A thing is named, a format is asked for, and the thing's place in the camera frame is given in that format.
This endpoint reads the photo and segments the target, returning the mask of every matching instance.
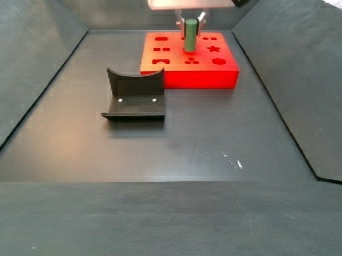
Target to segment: star-shaped hole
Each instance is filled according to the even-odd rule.
[[[219,52],[219,47],[216,47],[216,46],[209,46],[209,47],[207,47],[208,48],[208,50],[209,50],[209,52]]]

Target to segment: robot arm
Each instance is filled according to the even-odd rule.
[[[148,6],[152,10],[175,10],[176,25],[184,38],[184,51],[193,52],[196,46],[196,36],[205,24],[208,8],[227,8],[241,6],[248,0],[148,0]],[[196,19],[184,19],[181,9],[203,9]]]

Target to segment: white speck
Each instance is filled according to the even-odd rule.
[[[240,167],[240,169],[243,169],[243,167],[241,167],[241,164],[240,164],[240,161],[237,160],[237,166]]]

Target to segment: black holder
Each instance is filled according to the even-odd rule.
[[[125,76],[106,69],[112,88],[112,102],[106,119],[164,118],[164,70],[144,75]]]

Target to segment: red shape sorter board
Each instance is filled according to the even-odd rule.
[[[239,67],[221,33],[201,32],[196,51],[183,48],[180,32],[146,33],[141,75],[164,68],[166,89],[233,89]]]

